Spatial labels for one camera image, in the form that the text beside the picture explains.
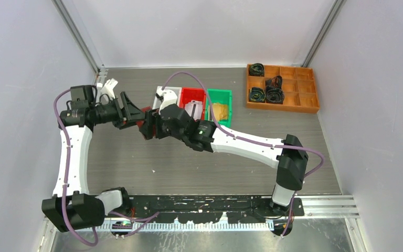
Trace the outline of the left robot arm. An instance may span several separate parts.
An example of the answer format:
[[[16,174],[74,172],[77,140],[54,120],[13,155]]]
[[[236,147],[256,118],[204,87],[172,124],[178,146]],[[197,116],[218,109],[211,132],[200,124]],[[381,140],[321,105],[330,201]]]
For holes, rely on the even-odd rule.
[[[123,187],[111,188],[95,196],[88,189],[87,166],[94,127],[112,123],[118,129],[135,126],[145,113],[125,92],[106,104],[97,101],[95,86],[75,86],[67,90],[71,99],[66,110],[54,106],[61,136],[61,157],[52,197],[42,201],[41,210],[60,232],[93,228],[103,224],[112,211],[120,217],[132,211],[132,202]]]

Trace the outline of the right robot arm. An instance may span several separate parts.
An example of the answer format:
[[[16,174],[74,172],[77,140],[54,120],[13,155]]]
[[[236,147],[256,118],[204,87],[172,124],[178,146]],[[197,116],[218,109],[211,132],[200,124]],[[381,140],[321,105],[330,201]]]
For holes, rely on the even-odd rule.
[[[309,156],[294,135],[271,139],[243,134],[212,121],[196,120],[176,105],[162,112],[146,110],[145,119],[138,126],[147,140],[173,137],[194,151],[234,154],[275,169],[270,208],[276,215],[290,210],[292,197],[303,186]]]

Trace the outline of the red leather card holder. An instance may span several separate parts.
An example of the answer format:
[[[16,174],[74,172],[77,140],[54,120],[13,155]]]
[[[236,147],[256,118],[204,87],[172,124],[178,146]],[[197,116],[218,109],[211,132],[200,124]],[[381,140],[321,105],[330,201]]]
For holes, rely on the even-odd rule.
[[[144,118],[138,121],[137,126],[142,134],[148,134],[151,132],[151,126],[153,125],[152,108],[144,107],[141,109]]]

